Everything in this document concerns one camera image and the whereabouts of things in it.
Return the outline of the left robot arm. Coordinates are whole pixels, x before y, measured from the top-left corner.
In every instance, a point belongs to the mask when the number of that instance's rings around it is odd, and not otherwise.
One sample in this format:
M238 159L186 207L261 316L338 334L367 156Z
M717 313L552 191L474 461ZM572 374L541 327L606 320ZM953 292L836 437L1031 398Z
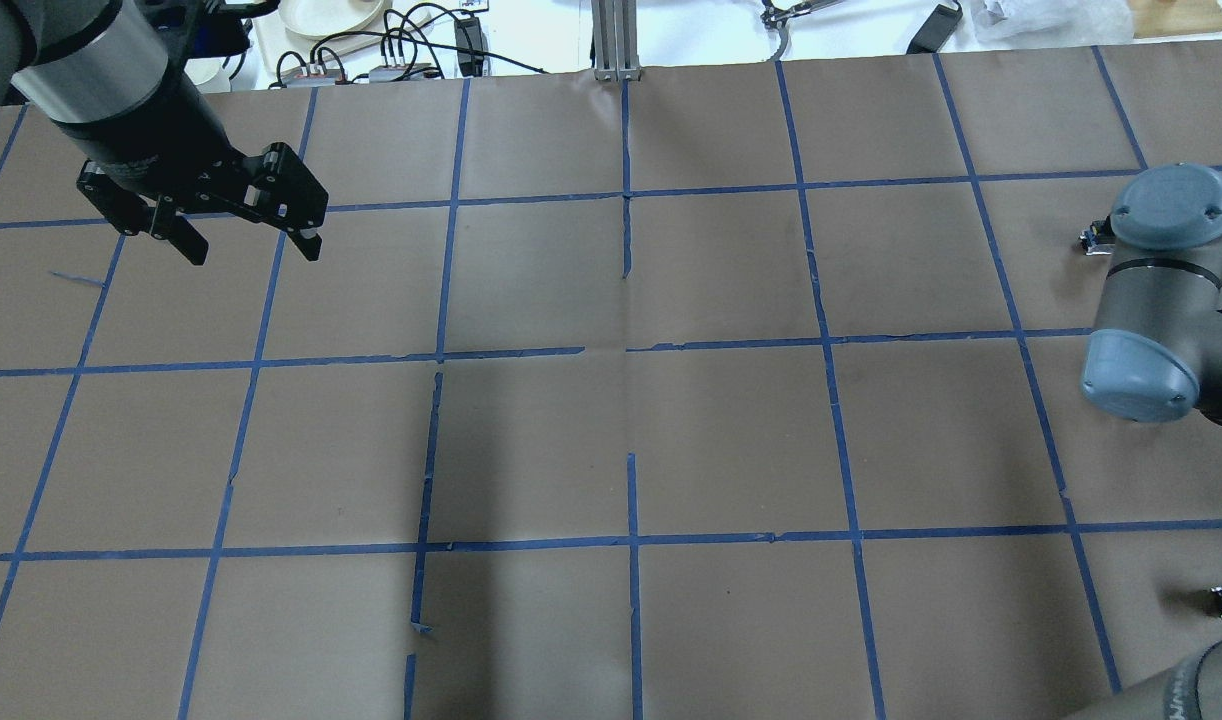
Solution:
M247 20L276 1L0 1L0 106L18 90L84 154L76 187L125 236L149 233L192 265L196 214L226 213L320 255L327 189L295 149L244 155L186 75L249 49Z

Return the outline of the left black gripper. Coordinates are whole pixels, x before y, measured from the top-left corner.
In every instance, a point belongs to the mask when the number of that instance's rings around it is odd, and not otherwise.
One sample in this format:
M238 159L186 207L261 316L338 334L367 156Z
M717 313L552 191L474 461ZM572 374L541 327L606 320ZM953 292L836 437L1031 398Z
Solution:
M53 123L84 154L76 186L114 229L160 236L203 266L209 243L187 218L226 213L271 225L306 262L320 259L327 188L290 143L240 150L181 70L109 117Z

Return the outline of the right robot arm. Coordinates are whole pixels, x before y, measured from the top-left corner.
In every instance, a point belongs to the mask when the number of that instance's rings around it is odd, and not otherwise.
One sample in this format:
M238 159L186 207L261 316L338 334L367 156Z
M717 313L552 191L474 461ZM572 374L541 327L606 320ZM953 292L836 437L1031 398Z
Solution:
M1222 174L1191 163L1136 174L1086 254L1111 246L1081 395L1136 423L1193 410L1222 427ZM1222 719L1222 639L1064 719Z

